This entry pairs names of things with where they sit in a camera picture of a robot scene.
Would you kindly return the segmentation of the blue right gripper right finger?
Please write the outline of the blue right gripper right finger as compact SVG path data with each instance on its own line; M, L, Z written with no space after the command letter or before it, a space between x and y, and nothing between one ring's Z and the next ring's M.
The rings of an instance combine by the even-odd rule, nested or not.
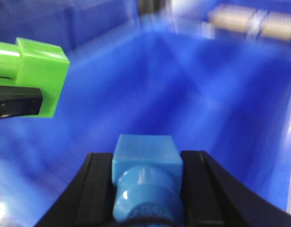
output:
M158 217L184 222L180 198L183 160L171 136L122 134L111 169L116 187L113 217Z

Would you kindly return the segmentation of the green right gripper left finger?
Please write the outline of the green right gripper left finger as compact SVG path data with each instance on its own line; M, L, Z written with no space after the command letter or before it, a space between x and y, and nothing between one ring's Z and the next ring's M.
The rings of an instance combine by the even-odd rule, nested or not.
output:
M20 37L0 42L0 86L41 89L40 117L54 116L69 65L59 46Z

